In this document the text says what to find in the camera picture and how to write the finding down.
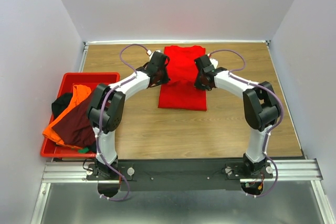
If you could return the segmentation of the red t-shirt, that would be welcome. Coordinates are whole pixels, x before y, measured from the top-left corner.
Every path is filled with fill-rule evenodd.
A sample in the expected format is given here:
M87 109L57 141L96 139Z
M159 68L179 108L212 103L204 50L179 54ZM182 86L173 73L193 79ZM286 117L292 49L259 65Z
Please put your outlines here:
M171 45L164 48L164 54L170 58L167 66L170 81L161 85L158 107L206 111L206 93L194 87L198 74L194 60L205 55L205 48Z

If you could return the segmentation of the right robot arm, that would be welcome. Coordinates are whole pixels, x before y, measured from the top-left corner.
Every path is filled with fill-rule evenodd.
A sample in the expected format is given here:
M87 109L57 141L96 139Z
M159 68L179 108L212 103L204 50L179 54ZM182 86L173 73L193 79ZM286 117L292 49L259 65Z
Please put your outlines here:
M269 82L258 83L241 78L218 67L217 61L208 55L198 57L194 62L198 71L195 88L203 91L219 88L243 100L244 116L251 132L241 171L246 177L255 177L266 166L271 131L283 119L280 99Z

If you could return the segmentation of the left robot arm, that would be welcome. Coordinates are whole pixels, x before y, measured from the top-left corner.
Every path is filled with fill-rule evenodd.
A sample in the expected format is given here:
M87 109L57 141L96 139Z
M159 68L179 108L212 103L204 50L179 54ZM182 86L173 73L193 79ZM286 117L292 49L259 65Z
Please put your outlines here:
M127 78L113 84L99 84L87 110L87 117L96 138L96 161L98 173L104 179L112 179L118 173L114 162L116 129L123 117L125 102L138 92L167 84L170 78L167 66L170 58L159 52L150 52L149 62L135 69Z

